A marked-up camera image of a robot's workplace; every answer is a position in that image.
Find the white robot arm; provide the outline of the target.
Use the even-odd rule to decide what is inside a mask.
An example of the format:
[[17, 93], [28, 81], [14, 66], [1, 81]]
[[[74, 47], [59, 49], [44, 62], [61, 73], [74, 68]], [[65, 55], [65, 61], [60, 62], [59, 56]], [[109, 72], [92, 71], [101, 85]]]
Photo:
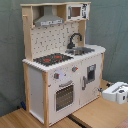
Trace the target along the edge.
[[102, 97], [106, 100], [123, 104], [128, 102], [128, 84], [116, 82], [102, 92]]

